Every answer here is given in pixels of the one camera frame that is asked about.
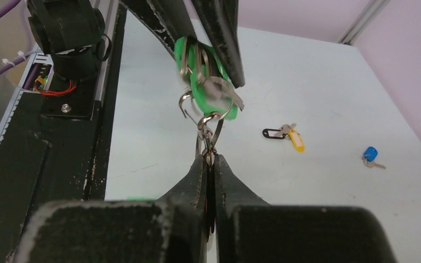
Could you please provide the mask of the key with blue tag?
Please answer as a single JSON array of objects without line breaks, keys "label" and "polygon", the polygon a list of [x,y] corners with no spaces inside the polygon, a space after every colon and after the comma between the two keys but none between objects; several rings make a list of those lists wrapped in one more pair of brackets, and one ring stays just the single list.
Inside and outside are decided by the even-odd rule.
[{"label": "key with blue tag", "polygon": [[366,150],[362,154],[362,161],[363,164],[368,168],[380,168],[380,169],[386,169],[386,166],[382,164],[378,164],[375,162],[376,157],[378,156],[378,151],[373,146],[369,146],[366,148]]}]

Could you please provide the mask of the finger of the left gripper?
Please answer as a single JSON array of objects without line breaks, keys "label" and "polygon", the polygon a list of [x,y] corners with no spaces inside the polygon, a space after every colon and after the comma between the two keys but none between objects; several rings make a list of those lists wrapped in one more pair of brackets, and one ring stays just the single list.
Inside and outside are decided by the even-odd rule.
[{"label": "finger of the left gripper", "polygon": [[183,0],[120,0],[170,55],[181,37],[196,37]]},{"label": "finger of the left gripper", "polygon": [[238,0],[192,1],[201,24],[235,88],[245,85],[238,43]]}]

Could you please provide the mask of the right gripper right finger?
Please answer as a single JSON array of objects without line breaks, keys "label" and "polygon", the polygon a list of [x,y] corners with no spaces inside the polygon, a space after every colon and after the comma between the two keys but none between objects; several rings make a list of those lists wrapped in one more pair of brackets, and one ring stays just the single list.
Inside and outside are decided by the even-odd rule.
[{"label": "right gripper right finger", "polygon": [[395,262],[378,219],[347,206],[271,205],[222,155],[214,165],[218,262]]}]

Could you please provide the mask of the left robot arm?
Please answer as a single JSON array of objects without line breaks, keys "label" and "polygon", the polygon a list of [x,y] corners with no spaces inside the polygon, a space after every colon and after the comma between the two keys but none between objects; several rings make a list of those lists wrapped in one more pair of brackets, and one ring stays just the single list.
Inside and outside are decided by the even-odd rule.
[{"label": "left robot arm", "polygon": [[[121,1],[171,53],[180,37],[195,30],[183,1]],[[54,55],[101,42],[105,22],[90,1],[27,1],[30,28],[45,54]],[[236,88],[245,85],[238,44],[238,1],[193,1],[218,58]]]}]

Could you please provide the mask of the large metal keyring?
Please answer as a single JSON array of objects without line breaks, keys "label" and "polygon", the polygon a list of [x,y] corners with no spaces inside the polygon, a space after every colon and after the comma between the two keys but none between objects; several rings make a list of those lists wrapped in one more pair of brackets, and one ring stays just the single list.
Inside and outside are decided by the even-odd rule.
[{"label": "large metal keyring", "polygon": [[[214,111],[208,115],[203,116],[199,121],[196,121],[185,108],[183,108],[183,103],[185,100],[189,99],[193,102],[193,94],[191,90],[186,91],[179,98],[179,108],[185,118],[189,118],[197,126],[197,138],[196,138],[196,156],[201,155],[205,159],[206,163],[209,166],[214,164],[215,154],[217,153],[215,145],[218,141],[218,137],[223,128],[224,119],[230,113],[231,109],[235,105],[232,101],[229,109],[225,113]],[[215,131],[212,131],[207,125],[210,121],[217,120],[218,124]]]}]

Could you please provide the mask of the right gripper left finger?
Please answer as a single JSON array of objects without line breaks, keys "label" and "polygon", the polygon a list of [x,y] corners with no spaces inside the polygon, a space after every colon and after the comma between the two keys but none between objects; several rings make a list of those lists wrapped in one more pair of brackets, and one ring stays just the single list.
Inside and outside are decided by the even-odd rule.
[{"label": "right gripper left finger", "polygon": [[155,201],[53,201],[30,218],[15,262],[205,262],[206,165]]}]

